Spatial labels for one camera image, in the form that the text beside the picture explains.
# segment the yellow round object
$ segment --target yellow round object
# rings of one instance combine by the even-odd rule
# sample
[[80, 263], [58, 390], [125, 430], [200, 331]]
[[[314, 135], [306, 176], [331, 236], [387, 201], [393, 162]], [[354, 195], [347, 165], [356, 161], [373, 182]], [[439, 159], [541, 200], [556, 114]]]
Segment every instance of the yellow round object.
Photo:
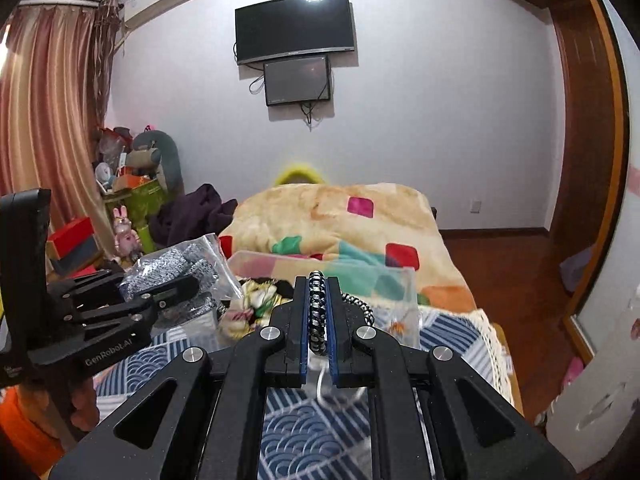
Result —
[[311, 166], [293, 164], [287, 167], [276, 179], [276, 186], [282, 184], [324, 184], [324, 179]]

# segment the wall outlet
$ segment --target wall outlet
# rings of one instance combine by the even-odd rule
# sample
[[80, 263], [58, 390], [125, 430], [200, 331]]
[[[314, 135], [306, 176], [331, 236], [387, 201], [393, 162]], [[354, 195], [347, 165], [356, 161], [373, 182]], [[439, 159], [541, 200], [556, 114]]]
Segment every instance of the wall outlet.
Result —
[[481, 207], [482, 207], [482, 200], [472, 200], [471, 207], [469, 208], [469, 212], [479, 213]]

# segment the metal bolt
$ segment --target metal bolt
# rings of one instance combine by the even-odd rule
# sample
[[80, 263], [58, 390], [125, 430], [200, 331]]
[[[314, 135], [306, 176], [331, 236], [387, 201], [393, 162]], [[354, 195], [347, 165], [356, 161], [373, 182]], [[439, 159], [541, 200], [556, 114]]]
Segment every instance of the metal bolt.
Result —
[[272, 339], [280, 337], [280, 329], [276, 326], [266, 326], [260, 330], [260, 337], [271, 341]]
[[202, 359], [204, 352], [199, 349], [197, 346], [192, 346], [187, 348], [184, 352], [182, 352], [182, 358], [188, 363], [195, 363]]
[[452, 352], [451, 348], [449, 348], [449, 347], [436, 346], [436, 348], [433, 349], [433, 356], [438, 361], [448, 361], [449, 359], [451, 359], [453, 357], [453, 352]]
[[356, 330], [356, 335], [360, 339], [373, 339], [376, 336], [376, 329], [372, 326], [361, 326]]

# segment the television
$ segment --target television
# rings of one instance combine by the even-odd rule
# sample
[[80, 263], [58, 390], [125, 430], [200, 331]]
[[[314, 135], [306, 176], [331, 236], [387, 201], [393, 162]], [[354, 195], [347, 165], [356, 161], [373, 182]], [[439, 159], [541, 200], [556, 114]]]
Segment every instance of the television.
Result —
[[238, 64], [355, 50], [349, 0], [272, 0], [236, 9]]
[[326, 55], [266, 62], [264, 95], [267, 106], [331, 99], [330, 73]]

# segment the bunny doll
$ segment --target bunny doll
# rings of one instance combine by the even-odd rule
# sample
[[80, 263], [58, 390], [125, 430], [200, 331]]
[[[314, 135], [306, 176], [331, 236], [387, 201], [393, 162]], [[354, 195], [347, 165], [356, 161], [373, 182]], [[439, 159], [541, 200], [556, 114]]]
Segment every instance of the bunny doll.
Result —
[[142, 256], [140, 237], [127, 218], [127, 207], [113, 209], [113, 231], [115, 235], [116, 253], [122, 258], [128, 258], [134, 264]]

